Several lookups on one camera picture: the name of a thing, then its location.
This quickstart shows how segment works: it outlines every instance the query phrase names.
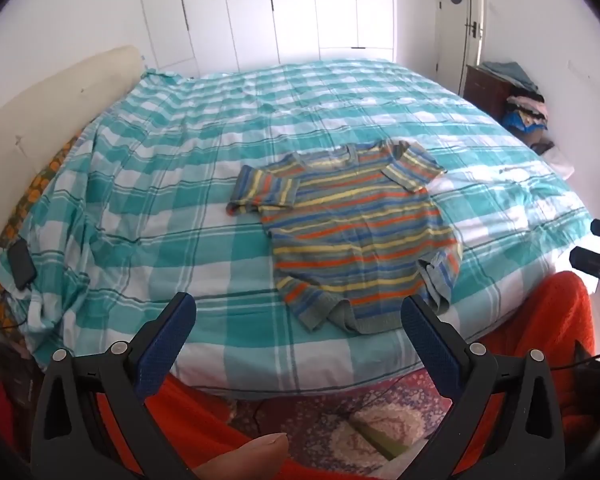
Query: teal and white checkered bedsheet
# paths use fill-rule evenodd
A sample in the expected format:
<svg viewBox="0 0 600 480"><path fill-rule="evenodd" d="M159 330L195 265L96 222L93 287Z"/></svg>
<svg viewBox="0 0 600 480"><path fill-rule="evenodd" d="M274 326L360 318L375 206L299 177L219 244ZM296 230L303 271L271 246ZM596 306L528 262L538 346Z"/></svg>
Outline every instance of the teal and white checkered bedsheet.
<svg viewBox="0 0 600 480"><path fill-rule="evenodd" d="M428 186L464 247L443 315L471 340L592 235L574 192L491 118L396 64L341 60L191 80L149 70L83 132L20 232L38 277L0 282L42 364L129 340L177 291L198 318L172 369L234 397L335 392L413 370L401 331L308 332L272 282L258 217L225 206L243 164L413 139L448 173Z"/></svg>

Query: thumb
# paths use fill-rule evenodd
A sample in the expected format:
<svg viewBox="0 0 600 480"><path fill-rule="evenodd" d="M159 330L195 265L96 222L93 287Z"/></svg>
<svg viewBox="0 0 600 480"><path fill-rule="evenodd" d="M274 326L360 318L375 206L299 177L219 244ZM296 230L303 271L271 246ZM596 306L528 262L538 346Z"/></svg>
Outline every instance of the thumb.
<svg viewBox="0 0 600 480"><path fill-rule="evenodd" d="M264 435L193 472L200 480L270 480L282 468L288 451L285 433Z"/></svg>

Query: striped sweater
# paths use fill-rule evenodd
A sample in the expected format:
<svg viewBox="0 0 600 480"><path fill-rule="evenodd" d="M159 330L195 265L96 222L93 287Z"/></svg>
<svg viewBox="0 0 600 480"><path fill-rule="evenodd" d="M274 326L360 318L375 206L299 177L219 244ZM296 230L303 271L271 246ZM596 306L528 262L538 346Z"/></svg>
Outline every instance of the striped sweater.
<svg viewBox="0 0 600 480"><path fill-rule="evenodd" d="M313 330L400 327L402 299L448 306L462 249L426 185L445 170L419 145L383 140L243 166L227 206L257 212L272 239L274 282Z"/></svg>

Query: beige headboard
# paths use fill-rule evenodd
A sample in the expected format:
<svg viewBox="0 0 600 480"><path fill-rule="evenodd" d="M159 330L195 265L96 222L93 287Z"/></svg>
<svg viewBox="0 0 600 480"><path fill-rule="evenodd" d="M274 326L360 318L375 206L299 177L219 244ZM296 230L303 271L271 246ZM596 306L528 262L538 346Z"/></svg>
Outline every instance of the beige headboard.
<svg viewBox="0 0 600 480"><path fill-rule="evenodd" d="M115 48L33 85L0 108L0 232L62 144L125 96L142 72L135 47Z"/></svg>

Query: wall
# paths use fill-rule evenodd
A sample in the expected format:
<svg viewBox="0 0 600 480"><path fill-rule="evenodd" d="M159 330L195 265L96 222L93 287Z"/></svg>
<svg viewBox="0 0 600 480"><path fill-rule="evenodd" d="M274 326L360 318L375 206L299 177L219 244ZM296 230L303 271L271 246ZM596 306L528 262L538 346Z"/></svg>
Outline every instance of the wall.
<svg viewBox="0 0 600 480"><path fill-rule="evenodd" d="M436 77L438 0L395 0L396 63L431 79Z"/></svg>
<svg viewBox="0 0 600 480"><path fill-rule="evenodd" d="M569 184L600 218L600 22L584 0L487 0L482 60L515 60L545 96Z"/></svg>
<svg viewBox="0 0 600 480"><path fill-rule="evenodd" d="M45 77L125 44L154 65L140 0L10 0L0 13L0 107Z"/></svg>

